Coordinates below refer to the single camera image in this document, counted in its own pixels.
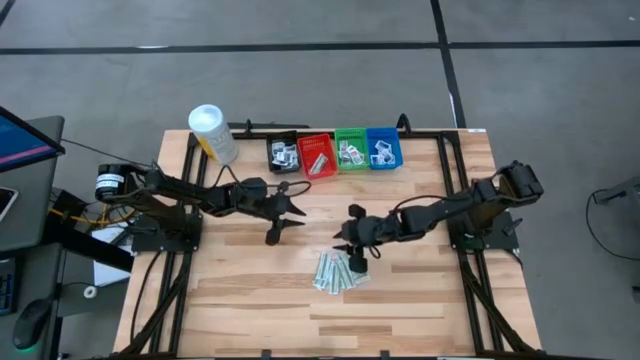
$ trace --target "monitor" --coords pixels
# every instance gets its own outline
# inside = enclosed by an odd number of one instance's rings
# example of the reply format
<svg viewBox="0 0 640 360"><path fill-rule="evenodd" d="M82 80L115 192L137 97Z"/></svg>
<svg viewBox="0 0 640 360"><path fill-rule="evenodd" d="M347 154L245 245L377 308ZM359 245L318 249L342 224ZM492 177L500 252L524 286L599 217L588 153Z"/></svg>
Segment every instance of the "monitor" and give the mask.
<svg viewBox="0 0 640 360"><path fill-rule="evenodd" d="M0 172L62 154L60 144L0 107Z"/></svg>

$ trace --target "blue bin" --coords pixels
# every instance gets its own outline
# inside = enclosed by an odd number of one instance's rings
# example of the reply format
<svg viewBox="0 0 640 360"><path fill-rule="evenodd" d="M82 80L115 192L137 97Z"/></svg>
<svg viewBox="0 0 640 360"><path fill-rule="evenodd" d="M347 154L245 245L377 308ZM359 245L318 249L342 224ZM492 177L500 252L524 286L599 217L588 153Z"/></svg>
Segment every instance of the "blue bin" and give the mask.
<svg viewBox="0 0 640 360"><path fill-rule="evenodd" d="M369 128L367 129L367 145L369 148L369 156L378 153L376 149L376 143L378 140L382 140L387 144L391 144L391 150L396 157L395 164L374 165L371 161L370 166L373 170L389 170L395 169L402 165L402 149L400 148L400 138L398 137L398 130L396 128Z"/></svg>

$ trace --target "gray concrete floor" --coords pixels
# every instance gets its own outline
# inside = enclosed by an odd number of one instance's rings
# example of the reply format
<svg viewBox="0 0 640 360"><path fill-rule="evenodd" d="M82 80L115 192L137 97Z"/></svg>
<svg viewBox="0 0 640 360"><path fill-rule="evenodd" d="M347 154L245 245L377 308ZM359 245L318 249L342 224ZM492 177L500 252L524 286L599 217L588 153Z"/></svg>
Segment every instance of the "gray concrete floor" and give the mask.
<svg viewBox="0 0 640 360"><path fill-rule="evenodd" d="M450 41L640 39L634 0L441 3ZM4 48L436 39L424 0L17 0L0 28ZM532 164L546 190L516 212L545 349L637 358L640 304L630 286L640 284L640 264L597 247L584 207L591 191L640 173L640 48L452 56L468 126L488 129L498 163ZM66 138L139 161L202 103L230 121L379 126L405 112L415 127L453 126L438 50L0 56L0 78L2 104L19 116L63 115ZM91 200L96 166L109 159L67 150L55 185ZM627 202L595 207L593 225L612 249L640 257L639 213ZM88 269L70 257L68 280L91 280ZM61 350L109 353L125 289L67 318ZM95 324L100 336L88 331Z"/></svg>

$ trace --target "wooden table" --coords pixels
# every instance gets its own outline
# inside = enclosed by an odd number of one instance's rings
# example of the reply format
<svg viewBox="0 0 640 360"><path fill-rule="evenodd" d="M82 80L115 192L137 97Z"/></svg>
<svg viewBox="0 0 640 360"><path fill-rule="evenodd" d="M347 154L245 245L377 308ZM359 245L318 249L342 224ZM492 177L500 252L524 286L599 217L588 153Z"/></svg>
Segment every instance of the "wooden table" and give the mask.
<svg viewBox="0 0 640 360"><path fill-rule="evenodd" d="M159 163L167 174L180 176L188 135L186 130L165 132ZM469 177L490 176L495 165L487 134L460 130L460 138ZM303 179L301 172L276 176L268 171L265 140L242 140L239 145L233 170L240 179ZM381 247L382 259L369 260L372 280L356 289L332 296L311 285L320 254L341 243L332 236L347 220L350 204L384 215L415 195L445 195L436 141L407 139L401 146L404 166L396 170L342 173L314 181L307 194L294 198L307 213L300 218L306 225L283 231L275 247L264 244L270 226L266 221L238 214L205 216L178 355L256 357L262 349L271 349L274 356L377 356L380 350L395 356L473 354L457 256L444 223L422 240ZM452 151L448 153L453 165ZM192 182L199 156L194 159ZM219 164L209 162L205 186L213 184L219 170ZM228 174L223 181L231 181ZM520 266L503 251L485 255L496 305L526 342L539 347ZM115 351L129 344L133 308L152 256L135 259ZM163 264L164 255L152 269L136 332L155 309ZM478 310L485 347L490 348L486 314L479 303ZM170 309L161 350L167 349L172 318Z"/></svg>

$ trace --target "computer mouse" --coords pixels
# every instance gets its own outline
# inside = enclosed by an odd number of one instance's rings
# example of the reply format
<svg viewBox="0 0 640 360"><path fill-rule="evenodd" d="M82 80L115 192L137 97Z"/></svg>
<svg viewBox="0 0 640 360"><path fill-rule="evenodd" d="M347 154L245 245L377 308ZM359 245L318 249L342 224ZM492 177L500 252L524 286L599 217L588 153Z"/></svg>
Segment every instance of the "computer mouse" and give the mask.
<svg viewBox="0 0 640 360"><path fill-rule="evenodd" d="M49 319L52 298L34 300L16 320L13 326L13 346L18 350L32 347L40 339L40 333Z"/></svg>

